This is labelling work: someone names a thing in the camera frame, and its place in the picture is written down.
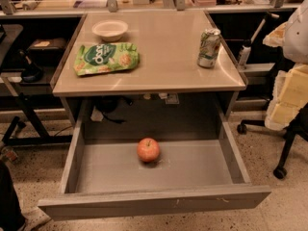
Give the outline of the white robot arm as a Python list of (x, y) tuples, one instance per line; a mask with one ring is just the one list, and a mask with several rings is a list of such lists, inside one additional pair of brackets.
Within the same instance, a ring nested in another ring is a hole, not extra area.
[(282, 130), (308, 103), (308, 0), (263, 39), (270, 47), (281, 46), (283, 56), (295, 65), (279, 70), (274, 80), (272, 100), (267, 109), (265, 126)]

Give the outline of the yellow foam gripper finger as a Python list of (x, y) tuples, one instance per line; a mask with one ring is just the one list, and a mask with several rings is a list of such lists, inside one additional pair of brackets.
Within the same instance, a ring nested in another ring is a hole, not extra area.
[(308, 65), (296, 64), (288, 72), (279, 70), (272, 94), (265, 126), (280, 131), (287, 127), (308, 103)]
[(271, 31), (263, 39), (263, 44), (269, 47), (280, 47), (284, 44), (286, 22)]

